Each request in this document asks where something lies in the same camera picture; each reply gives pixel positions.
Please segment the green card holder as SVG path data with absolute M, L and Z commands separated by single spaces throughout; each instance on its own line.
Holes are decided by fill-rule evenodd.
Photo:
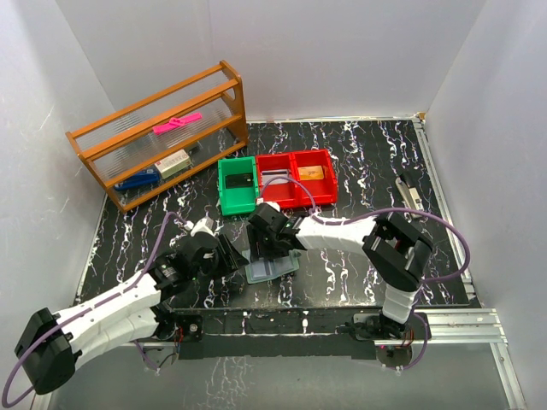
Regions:
M 292 250 L 288 256 L 274 259 L 272 261 L 259 258 L 257 261 L 250 261 L 244 267 L 248 284 L 259 284 L 280 278 L 283 275 L 293 273 L 299 269 L 300 253 Z

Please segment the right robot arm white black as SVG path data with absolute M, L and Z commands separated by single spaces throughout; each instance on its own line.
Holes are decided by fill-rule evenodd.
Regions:
M 272 261 L 294 250 L 330 249 L 365 255 L 385 282 L 380 313 L 349 325 L 361 338 L 405 336 L 432 254 L 432 243 L 401 214 L 385 211 L 360 219 L 321 218 L 316 212 L 288 216 L 262 203 L 247 219 L 251 258 Z

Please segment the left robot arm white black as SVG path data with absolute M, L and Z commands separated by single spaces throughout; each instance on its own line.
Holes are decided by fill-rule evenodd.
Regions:
M 111 290 L 57 313 L 47 307 L 35 312 L 15 346 L 18 364 L 35 393 L 48 394 L 86 362 L 124 343 L 168 340 L 177 321 L 161 309 L 167 299 L 200 278 L 223 278 L 248 263 L 223 234 L 186 236 L 175 251 L 156 256 Z

